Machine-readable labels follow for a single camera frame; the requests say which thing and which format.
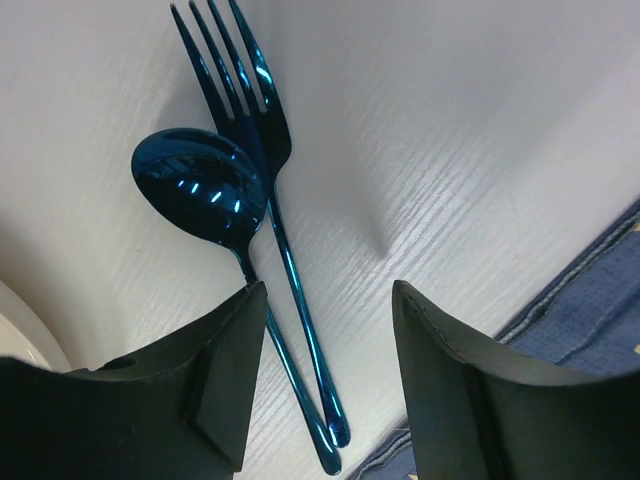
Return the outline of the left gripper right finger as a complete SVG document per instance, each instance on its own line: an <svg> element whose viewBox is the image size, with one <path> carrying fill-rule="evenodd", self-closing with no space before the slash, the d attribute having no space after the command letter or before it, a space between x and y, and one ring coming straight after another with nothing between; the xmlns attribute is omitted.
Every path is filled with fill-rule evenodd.
<svg viewBox="0 0 640 480"><path fill-rule="evenodd" d="M635 479L639 376L524 355L405 281L395 342L418 474L426 479Z"/></svg>

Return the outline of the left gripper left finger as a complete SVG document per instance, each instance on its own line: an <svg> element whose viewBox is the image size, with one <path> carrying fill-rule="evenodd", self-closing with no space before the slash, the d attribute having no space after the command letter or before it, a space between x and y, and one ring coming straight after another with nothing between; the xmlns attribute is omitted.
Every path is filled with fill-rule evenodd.
<svg viewBox="0 0 640 480"><path fill-rule="evenodd" d="M5 479L230 479L242 469L263 283L96 370L1 360Z"/></svg>

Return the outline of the blue fish placemat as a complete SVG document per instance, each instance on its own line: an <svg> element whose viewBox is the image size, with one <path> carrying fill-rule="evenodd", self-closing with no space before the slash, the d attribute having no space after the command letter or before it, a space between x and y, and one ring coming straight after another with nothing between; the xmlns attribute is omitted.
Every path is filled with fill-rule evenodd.
<svg viewBox="0 0 640 480"><path fill-rule="evenodd" d="M639 208L632 205L496 336L524 355L595 376L639 376ZM358 479L418 474L408 417Z"/></svg>

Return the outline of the blue metallic fork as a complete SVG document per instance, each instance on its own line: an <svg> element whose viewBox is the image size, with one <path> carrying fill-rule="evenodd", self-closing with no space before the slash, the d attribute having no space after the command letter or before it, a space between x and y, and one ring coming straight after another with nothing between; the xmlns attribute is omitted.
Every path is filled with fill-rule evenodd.
<svg viewBox="0 0 640 480"><path fill-rule="evenodd" d="M289 160L292 142L286 116L265 57L238 4L229 3L246 47L250 69L256 76L259 91L252 89L236 45L214 2L207 3L231 60L226 64L195 2L189 8L208 47L224 91L220 92L210 67L197 47L177 7L170 7L179 35L198 79L201 91L214 120L217 132L241 147L254 161L262 175L267 210L280 250L284 269L305 333L312 359L329 438L334 446L346 447L351 441L349 423L338 391L316 335L301 278L287 239L276 191L277 175Z"/></svg>

